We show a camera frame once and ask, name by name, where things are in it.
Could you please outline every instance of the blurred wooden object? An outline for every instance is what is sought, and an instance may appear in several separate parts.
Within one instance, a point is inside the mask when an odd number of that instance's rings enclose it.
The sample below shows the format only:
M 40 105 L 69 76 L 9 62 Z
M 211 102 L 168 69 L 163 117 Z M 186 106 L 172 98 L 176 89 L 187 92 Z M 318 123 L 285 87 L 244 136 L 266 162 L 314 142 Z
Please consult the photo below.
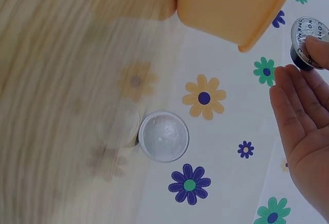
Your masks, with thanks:
M 166 108 L 175 4 L 0 0 L 0 223 L 134 222 L 148 160 L 127 129 Z

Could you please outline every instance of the hand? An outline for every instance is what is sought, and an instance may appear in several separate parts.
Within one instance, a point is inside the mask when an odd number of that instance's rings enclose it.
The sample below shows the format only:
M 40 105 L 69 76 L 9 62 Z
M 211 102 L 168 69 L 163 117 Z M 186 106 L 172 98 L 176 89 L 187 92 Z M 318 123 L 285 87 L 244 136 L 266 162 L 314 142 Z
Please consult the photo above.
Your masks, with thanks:
M 329 43 L 306 39 L 312 58 L 329 69 Z M 312 70 L 275 70 L 270 99 L 291 177 L 301 194 L 329 221 L 329 86 Z

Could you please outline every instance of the yellow flower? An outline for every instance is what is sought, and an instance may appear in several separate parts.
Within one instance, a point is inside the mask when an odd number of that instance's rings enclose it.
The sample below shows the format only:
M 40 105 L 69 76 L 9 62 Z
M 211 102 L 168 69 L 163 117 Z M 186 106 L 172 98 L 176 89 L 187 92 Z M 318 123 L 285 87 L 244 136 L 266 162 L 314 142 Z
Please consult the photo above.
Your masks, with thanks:
M 185 105 L 193 105 L 190 110 L 191 116 L 198 117 L 202 112 L 206 120 L 212 120 L 212 111 L 218 114 L 224 112 L 224 107 L 219 101 L 226 98 L 226 92 L 217 90 L 219 84 L 217 78 L 212 78 L 208 82 L 203 74 L 197 76 L 197 84 L 192 82 L 186 84 L 185 89 L 191 94 L 184 96 L 182 101 Z
M 287 162 L 286 159 L 284 159 L 284 160 L 282 161 L 281 168 L 282 168 L 282 171 L 284 171 L 284 172 L 288 172 L 288 171 L 289 171 L 289 168 L 288 168 L 288 162 Z
M 138 102 L 142 95 L 151 96 L 153 88 L 150 84 L 156 83 L 158 77 L 150 73 L 150 62 L 132 62 L 129 67 L 121 70 L 121 79 L 118 87 L 121 89 L 121 96 L 132 98 Z

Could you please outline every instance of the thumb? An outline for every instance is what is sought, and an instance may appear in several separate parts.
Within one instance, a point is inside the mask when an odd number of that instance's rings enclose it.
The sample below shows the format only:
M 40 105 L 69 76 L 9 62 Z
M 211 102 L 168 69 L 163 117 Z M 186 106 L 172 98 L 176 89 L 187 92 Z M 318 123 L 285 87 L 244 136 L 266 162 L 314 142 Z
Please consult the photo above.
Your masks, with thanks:
M 305 40 L 306 49 L 309 55 L 320 66 L 329 70 L 329 43 L 315 38 L 314 36 L 308 36 Z

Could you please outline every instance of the yellow container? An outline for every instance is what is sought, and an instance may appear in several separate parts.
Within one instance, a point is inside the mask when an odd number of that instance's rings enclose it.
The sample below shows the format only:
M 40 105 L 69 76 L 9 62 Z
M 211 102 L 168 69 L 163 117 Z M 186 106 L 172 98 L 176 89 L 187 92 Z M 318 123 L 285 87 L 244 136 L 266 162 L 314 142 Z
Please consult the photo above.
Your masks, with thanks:
M 189 27 L 236 43 L 249 51 L 286 0 L 177 0 L 180 20 Z

